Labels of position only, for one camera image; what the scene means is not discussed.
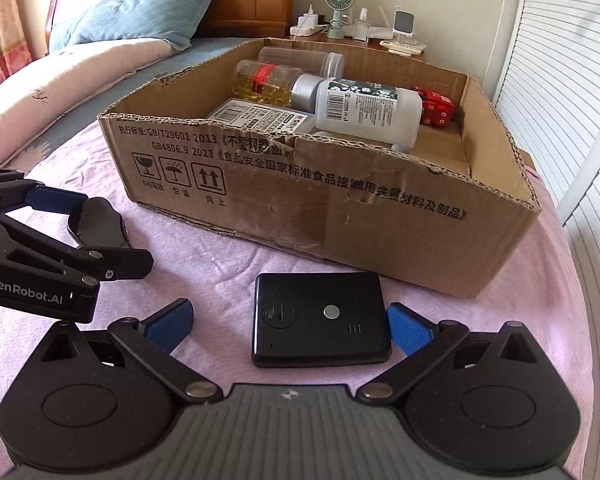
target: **round button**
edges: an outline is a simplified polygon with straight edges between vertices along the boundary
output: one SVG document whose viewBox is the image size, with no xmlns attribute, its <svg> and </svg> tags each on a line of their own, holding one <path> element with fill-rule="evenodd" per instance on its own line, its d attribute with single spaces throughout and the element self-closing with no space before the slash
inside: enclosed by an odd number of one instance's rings
<svg viewBox="0 0 600 480">
<path fill-rule="evenodd" d="M 289 304 L 274 304 L 262 310 L 262 318 L 272 328 L 287 328 L 296 320 L 296 311 Z"/>
<path fill-rule="evenodd" d="M 394 394 L 394 389 L 386 383 L 369 383 L 360 390 L 367 399 L 386 399 Z"/>
<path fill-rule="evenodd" d="M 50 394 L 42 411 L 59 426 L 86 428 L 109 418 L 117 405 L 115 394 L 102 386 L 74 384 Z"/>
<path fill-rule="evenodd" d="M 340 309 L 335 305 L 327 305 L 324 308 L 324 317 L 327 319 L 338 319 L 340 316 Z"/>
<path fill-rule="evenodd" d="M 536 412 L 534 400 L 510 386 L 489 385 L 462 396 L 462 411 L 480 426 L 497 430 L 525 424 Z"/>
<path fill-rule="evenodd" d="M 198 381 L 188 384 L 185 391 L 188 396 L 195 399 L 206 399 L 207 397 L 213 397 L 218 391 L 218 387 L 207 381 Z"/>
</svg>

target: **cardboard box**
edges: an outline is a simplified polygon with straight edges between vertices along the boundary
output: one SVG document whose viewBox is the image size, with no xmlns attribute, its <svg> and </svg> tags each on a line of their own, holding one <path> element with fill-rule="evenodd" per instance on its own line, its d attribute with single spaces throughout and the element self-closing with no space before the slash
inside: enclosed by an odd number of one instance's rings
<svg viewBox="0 0 600 480">
<path fill-rule="evenodd" d="M 437 91 L 459 107 L 458 122 L 423 126 L 403 155 L 360 139 L 258 134 L 202 119 L 232 96 L 235 65 L 267 44 L 334 50 L 345 55 L 347 78 Z M 135 202 L 459 297 L 480 293 L 540 212 L 479 85 L 388 52 L 248 41 L 144 85 L 99 120 Z"/>
</svg>

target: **pink bedsheet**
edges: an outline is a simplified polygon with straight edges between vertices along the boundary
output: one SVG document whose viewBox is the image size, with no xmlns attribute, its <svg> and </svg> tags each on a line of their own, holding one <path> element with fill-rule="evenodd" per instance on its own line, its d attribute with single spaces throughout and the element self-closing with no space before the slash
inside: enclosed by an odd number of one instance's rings
<svg viewBox="0 0 600 480">
<path fill-rule="evenodd" d="M 576 478 L 589 436 L 593 381 L 589 330 L 580 283 L 567 241 L 542 181 L 529 178 L 544 211 L 493 283 L 476 300 L 458 300 L 407 283 L 382 278 L 384 300 L 401 301 L 431 320 L 457 319 L 475 331 L 497 332 L 506 320 L 523 321 L 538 339 L 580 407 L 580 435 L 567 462 Z M 266 370 L 251 363 L 254 280 L 261 272 L 341 272 L 254 242 L 230 238 L 167 218 L 127 198 L 97 123 L 69 140 L 30 174 L 48 186 L 106 197 L 125 218 L 135 247 L 149 249 L 152 273 L 139 282 L 103 284 L 94 321 L 101 329 L 123 316 L 140 319 L 178 297 L 189 298 L 196 321 L 173 355 L 219 383 L 348 383 L 355 390 L 403 358 L 394 349 L 389 362 L 339 368 Z M 19 220 L 71 243 L 66 217 L 14 213 Z M 40 338 L 54 321 L 0 307 L 0 400 Z M 0 440 L 0 475 L 10 468 Z"/>
</svg>

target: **red toy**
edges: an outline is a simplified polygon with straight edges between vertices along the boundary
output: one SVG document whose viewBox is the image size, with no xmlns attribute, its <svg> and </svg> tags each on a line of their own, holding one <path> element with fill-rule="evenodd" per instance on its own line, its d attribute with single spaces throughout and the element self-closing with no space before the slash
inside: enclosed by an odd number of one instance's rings
<svg viewBox="0 0 600 480">
<path fill-rule="evenodd" d="M 416 86 L 413 88 L 422 99 L 422 117 L 420 122 L 427 126 L 446 127 L 456 111 L 451 99 L 431 90 Z"/>
</svg>

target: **red label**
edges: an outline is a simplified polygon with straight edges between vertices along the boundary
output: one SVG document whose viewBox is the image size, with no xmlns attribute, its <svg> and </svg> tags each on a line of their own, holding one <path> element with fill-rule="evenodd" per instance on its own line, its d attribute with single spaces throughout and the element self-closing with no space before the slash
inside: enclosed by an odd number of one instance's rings
<svg viewBox="0 0 600 480">
<path fill-rule="evenodd" d="M 262 94 L 262 85 L 267 80 L 267 77 L 269 77 L 269 74 L 274 67 L 275 65 L 273 63 L 262 63 L 256 72 L 253 73 L 251 89 L 256 92 L 256 94 Z"/>
</svg>

